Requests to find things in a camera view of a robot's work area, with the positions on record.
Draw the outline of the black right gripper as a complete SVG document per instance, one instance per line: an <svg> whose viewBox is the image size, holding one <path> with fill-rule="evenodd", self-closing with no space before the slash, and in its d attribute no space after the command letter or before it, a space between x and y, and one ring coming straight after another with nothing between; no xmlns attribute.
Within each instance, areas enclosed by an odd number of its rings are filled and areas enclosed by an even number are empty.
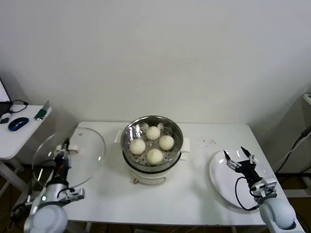
<svg viewBox="0 0 311 233"><path fill-rule="evenodd" d="M235 172L244 175L248 184L255 184L257 182L260 182L262 180L262 177L260 177L259 174L255 171L255 167L257 164L255 156L252 155L246 148L241 147L241 149L246 155L247 160L236 163L231 160L229 154L224 150L226 165L232 170L235 170Z"/></svg>

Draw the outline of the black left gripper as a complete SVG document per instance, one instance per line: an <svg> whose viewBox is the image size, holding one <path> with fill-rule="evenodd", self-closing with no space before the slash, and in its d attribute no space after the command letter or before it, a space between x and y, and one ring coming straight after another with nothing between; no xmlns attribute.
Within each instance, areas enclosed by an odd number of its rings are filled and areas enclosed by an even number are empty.
<svg viewBox="0 0 311 233"><path fill-rule="evenodd" d="M71 168L69 165L69 159L65 156L66 151L69 150L70 140L65 138L63 145L56 147L56 158L54 159L55 166L53 170L53 177L59 179L66 179L68 171Z"/></svg>

